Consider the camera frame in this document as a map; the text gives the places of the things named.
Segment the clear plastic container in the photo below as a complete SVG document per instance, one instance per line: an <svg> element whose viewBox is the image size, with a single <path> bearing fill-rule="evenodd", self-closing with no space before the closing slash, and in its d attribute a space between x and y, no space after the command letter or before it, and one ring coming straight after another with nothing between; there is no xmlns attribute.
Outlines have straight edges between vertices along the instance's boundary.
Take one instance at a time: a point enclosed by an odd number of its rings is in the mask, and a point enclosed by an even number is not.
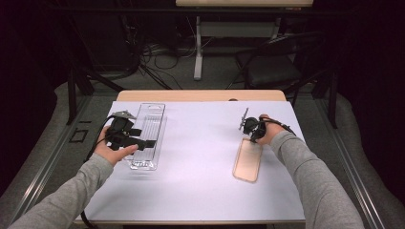
<svg viewBox="0 0 405 229"><path fill-rule="evenodd" d="M156 170L158 168L160 148L163 140L164 127L167 118L164 116L164 104L142 103L139 107L137 119L133 129L141 129L140 136L132 136L148 141L150 146L137 150L133 155L127 156L129 166L133 170Z"/></svg>

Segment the gray sleeve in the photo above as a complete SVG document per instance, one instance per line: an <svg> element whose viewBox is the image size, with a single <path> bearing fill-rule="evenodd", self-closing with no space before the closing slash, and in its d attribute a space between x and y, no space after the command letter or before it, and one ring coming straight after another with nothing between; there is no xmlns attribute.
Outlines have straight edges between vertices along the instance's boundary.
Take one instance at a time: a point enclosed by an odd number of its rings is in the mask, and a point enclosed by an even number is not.
<svg viewBox="0 0 405 229"><path fill-rule="evenodd" d="M104 157L93 154L75 177L33 206L10 228L68 228L111 173L113 166Z"/></svg>
<svg viewBox="0 0 405 229"><path fill-rule="evenodd" d="M364 228L349 196L327 165L299 137L282 131L271 149L286 165L303 203L306 228Z"/></svg>

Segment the person's left hand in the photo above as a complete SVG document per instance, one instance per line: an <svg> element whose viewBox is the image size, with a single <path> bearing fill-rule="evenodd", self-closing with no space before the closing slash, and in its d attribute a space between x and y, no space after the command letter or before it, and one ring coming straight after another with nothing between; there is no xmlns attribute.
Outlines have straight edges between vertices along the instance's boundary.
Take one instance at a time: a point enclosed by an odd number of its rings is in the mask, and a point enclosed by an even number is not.
<svg viewBox="0 0 405 229"><path fill-rule="evenodd" d="M138 149L138 145L131 145L123 149L113 151L107 146L107 141L105 139L106 133L109 126L102 129L100 135L98 136L98 144L96 145L95 153L107 159L113 166L122 160L125 156L132 154Z"/></svg>

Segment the hand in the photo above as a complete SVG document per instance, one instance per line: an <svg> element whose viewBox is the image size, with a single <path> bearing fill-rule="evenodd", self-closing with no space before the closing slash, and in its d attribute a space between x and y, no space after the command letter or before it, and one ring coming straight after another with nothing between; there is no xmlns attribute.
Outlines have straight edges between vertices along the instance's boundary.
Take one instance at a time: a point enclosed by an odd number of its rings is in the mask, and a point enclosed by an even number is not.
<svg viewBox="0 0 405 229"><path fill-rule="evenodd" d="M263 120L270 119L270 117L267 114L262 114L260 117ZM285 129L281 127L280 125L277 125L275 123L271 122L265 122L266 124L266 134L262 137L256 140L256 142L259 145L265 145L271 143L271 140L280 132L284 131Z"/></svg>
<svg viewBox="0 0 405 229"><path fill-rule="evenodd" d="M107 146L107 141L105 139L105 135L107 133L109 126L106 126L102 129L99 137L98 137L98 144L95 148L95 153L107 159L113 166L117 164L120 160L122 160L125 156L132 154L134 151L138 149L138 145L132 145L125 147L123 149L113 151Z"/></svg>

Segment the table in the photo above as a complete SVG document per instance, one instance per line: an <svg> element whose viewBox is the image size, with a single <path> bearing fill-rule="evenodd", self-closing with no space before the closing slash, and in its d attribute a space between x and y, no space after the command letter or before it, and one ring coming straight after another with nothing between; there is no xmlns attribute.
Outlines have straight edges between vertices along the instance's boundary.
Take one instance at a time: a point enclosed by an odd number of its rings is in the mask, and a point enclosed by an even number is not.
<svg viewBox="0 0 405 229"><path fill-rule="evenodd" d="M235 98L239 101L227 101ZM255 183L232 176L243 137L238 127L246 106L248 115L265 112L281 118L302 136L282 92L123 91L110 113L123 108L133 113L142 102L152 101L164 103L167 115L158 169L135 171L119 162L85 210L90 221L243 224L305 220L298 191L269 147L264 148Z"/></svg>
<svg viewBox="0 0 405 229"><path fill-rule="evenodd" d="M300 8L311 7L313 0L176 0L178 7L248 7L248 8ZM280 18L274 22L196 22L196 64L194 80L202 79L202 36L272 37L277 36Z"/></svg>

